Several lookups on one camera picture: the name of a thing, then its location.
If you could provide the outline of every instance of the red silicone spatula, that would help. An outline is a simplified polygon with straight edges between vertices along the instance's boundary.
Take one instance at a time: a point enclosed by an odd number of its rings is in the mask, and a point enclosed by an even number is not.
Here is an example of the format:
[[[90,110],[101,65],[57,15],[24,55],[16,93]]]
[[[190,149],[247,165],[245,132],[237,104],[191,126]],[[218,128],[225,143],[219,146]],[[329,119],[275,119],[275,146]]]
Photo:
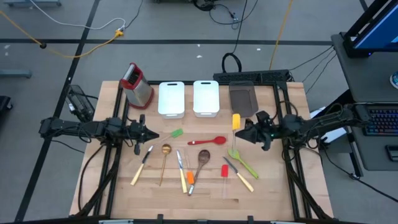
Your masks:
[[[224,144],[226,142],[226,138],[223,136],[217,136],[214,139],[207,140],[207,141],[190,141],[190,142],[188,142],[188,145],[192,146],[192,145],[209,143],[209,142],[213,142],[215,144]]]
[[[226,179],[228,178],[228,165],[221,166],[221,176],[224,177],[223,199],[226,198]]]

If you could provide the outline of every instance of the wooden spoon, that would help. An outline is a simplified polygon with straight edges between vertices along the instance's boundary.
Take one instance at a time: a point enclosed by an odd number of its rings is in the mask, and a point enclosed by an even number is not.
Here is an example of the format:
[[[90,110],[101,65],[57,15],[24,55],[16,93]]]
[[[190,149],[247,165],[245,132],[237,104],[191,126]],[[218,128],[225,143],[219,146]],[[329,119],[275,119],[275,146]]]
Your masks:
[[[164,144],[162,146],[162,152],[164,154],[164,159],[163,159],[163,166],[162,166],[162,174],[160,175],[159,186],[162,185],[164,165],[166,165],[166,157],[167,157],[167,155],[170,154],[171,151],[172,151],[172,147],[169,144]]]
[[[191,196],[191,195],[192,195],[193,188],[195,187],[195,184],[196,184],[197,181],[198,181],[199,172],[200,172],[201,168],[202,168],[209,160],[210,160],[210,152],[209,152],[209,151],[207,151],[206,149],[204,149],[204,150],[202,150],[202,151],[199,152],[199,155],[198,155],[199,166],[198,166],[197,173],[195,174],[195,182],[191,185],[191,188],[189,189],[189,192],[188,192],[188,196]]]

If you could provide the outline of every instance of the desk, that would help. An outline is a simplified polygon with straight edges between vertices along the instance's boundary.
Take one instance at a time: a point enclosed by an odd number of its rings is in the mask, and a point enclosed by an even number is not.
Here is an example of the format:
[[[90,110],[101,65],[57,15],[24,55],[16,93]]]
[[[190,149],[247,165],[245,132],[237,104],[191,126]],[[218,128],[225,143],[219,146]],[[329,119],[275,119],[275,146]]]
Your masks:
[[[343,38],[338,35],[331,37],[341,68],[344,71],[349,90],[345,91],[334,102],[327,106],[321,116],[332,104],[340,103],[397,103],[398,91],[390,84],[389,77],[398,71],[398,53],[376,52],[369,58],[349,58],[343,47]],[[362,176],[358,156],[354,145],[358,148],[363,166],[367,170],[398,170],[398,162],[392,162],[385,150],[386,145],[396,145],[398,137],[365,136],[361,128],[352,128],[354,141],[351,143],[351,160],[357,176]]]
[[[143,218],[156,219],[163,214],[164,219],[207,219],[207,220],[247,220],[253,215],[255,220],[293,220],[292,203],[285,163],[281,158],[282,143],[273,141],[271,149],[264,152],[260,144],[251,144],[242,139],[236,140],[241,156],[259,174],[255,180],[244,167],[232,161],[239,172],[247,178],[254,187],[250,193],[232,171],[229,171],[227,181],[227,196],[222,198],[223,179],[220,177],[221,165],[225,164],[222,156],[226,156],[227,148],[231,147],[231,112],[228,98],[228,86],[220,86],[220,112],[216,118],[196,118],[193,113],[193,87],[185,86],[185,116],[183,119],[162,119],[157,112],[158,87],[153,85],[155,96],[146,110],[129,109],[129,118],[138,119],[141,113],[146,115],[146,125],[160,134],[160,138],[151,140],[141,146],[141,155],[135,156],[133,148],[123,146],[119,165],[118,179],[114,193],[114,203],[111,218]],[[103,82],[99,93],[94,120],[103,120],[113,113],[118,82]],[[255,86],[260,110],[275,114],[276,106],[273,88],[270,86]],[[302,83],[288,83],[290,101],[297,107],[304,118],[309,117],[308,105]],[[163,154],[160,144],[154,148],[146,162],[144,170],[135,186],[130,181],[138,170],[141,160],[150,145],[156,143],[175,129],[183,128],[184,134],[169,143],[173,147],[167,156],[164,179],[159,187],[160,170]],[[205,144],[188,146],[187,142],[199,139],[211,139],[217,135],[226,136],[228,142],[222,146]],[[93,140],[87,145],[83,165],[99,148],[99,142]],[[202,149],[211,153],[211,159],[201,171],[195,191],[191,197],[182,193],[180,173],[175,150],[182,152],[185,172],[196,172],[197,155]],[[307,183],[307,189],[324,211],[333,216],[325,177],[318,155],[302,151],[302,164]],[[102,150],[88,165],[83,180],[82,203],[86,203],[98,186],[98,180],[103,165],[104,150]],[[77,192],[73,199],[71,214],[77,209]],[[302,198],[297,190],[300,214],[303,216]],[[103,194],[100,214],[104,213],[108,191]]]

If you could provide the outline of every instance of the yellow handle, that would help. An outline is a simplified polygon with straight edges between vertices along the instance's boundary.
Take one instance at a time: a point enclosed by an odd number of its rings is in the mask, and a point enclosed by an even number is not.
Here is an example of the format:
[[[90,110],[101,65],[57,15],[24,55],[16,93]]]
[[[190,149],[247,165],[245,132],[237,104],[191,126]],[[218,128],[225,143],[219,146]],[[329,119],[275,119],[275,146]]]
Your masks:
[[[130,183],[131,185],[134,186],[136,184],[138,177],[141,174],[142,168],[144,168],[144,164],[141,164],[141,166],[138,168],[136,175],[134,176],[134,178],[132,179],[132,181]]]
[[[187,183],[185,183],[184,173],[182,172],[181,169],[180,169],[180,175],[181,175],[182,192],[187,193]]]
[[[238,177],[242,180],[242,182],[246,185],[246,187],[250,190],[250,192],[254,191],[252,185],[240,173],[236,173],[236,175],[238,175]]]

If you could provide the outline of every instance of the white container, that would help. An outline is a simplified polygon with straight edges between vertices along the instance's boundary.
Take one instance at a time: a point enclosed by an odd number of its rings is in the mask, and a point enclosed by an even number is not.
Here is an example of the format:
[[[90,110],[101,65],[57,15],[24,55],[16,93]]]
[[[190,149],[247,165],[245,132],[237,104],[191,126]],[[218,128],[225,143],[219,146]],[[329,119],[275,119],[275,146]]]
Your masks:
[[[220,93],[216,81],[193,83],[193,111],[198,118],[214,118],[220,110]]]
[[[165,119],[184,117],[185,89],[183,82],[163,82],[159,85],[159,105],[157,111]]]

